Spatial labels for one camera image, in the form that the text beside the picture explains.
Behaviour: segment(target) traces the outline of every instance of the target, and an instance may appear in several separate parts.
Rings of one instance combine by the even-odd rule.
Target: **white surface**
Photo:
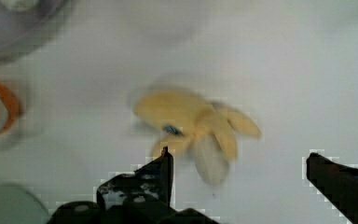
[[[176,209],[221,223],[345,223],[303,179],[303,162],[324,149],[358,164],[358,1],[73,7],[48,45],[0,67],[26,105],[17,134],[0,142],[0,178],[20,182],[50,213],[94,200],[115,172],[145,164],[159,138],[136,130],[131,96],[177,84],[237,106],[264,135],[239,136],[240,157],[219,188],[204,185],[187,156],[177,159]]]

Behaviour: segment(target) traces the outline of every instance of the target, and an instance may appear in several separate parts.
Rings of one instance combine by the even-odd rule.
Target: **plush toy ear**
[[[161,156],[161,151],[168,147],[168,152],[174,157],[184,154],[191,143],[193,142],[192,136],[167,134],[164,138],[160,139],[153,147],[152,157],[158,158]]]
[[[218,113],[211,113],[197,123],[197,131],[212,133],[228,161],[237,159],[237,140],[227,120]]]
[[[202,180],[212,186],[220,185],[228,176],[229,162],[213,135],[197,139],[190,150]]]
[[[213,107],[219,114],[227,119],[235,131],[246,133],[254,137],[260,137],[261,132],[257,125],[239,110],[221,103],[213,103]]]

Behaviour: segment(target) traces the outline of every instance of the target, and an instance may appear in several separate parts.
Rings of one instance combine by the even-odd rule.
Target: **gray object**
[[[53,16],[64,0],[40,0],[31,10],[19,13],[8,10],[0,2],[0,53],[29,37]]]
[[[42,224],[48,211],[23,188],[0,184],[0,224]]]

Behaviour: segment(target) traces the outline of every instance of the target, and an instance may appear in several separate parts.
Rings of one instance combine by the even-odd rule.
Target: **yellow plush toy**
[[[182,155],[191,147],[196,151],[204,150],[204,157],[213,154],[214,148],[220,149],[221,155],[214,152],[221,157],[220,160],[212,156],[203,159],[206,164],[196,164],[202,179],[212,185],[221,183],[227,171],[219,171],[220,168],[214,168],[213,171],[205,169],[215,167],[218,162],[222,163],[221,169],[227,169],[225,162],[237,159],[237,141],[233,129],[255,137],[261,134],[257,126],[240,111],[227,105],[210,103],[190,91],[152,91],[138,102],[134,113],[153,127],[168,133],[154,146],[154,158],[160,156],[164,147],[168,147],[169,152],[175,157]],[[205,144],[209,144],[210,152],[205,151],[208,150]]]

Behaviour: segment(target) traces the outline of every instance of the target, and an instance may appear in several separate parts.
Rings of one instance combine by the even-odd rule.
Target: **plush toy eye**
[[[173,133],[175,135],[181,135],[182,133],[179,131],[179,129],[173,127],[172,125],[167,125],[164,127],[164,131],[167,133]]]

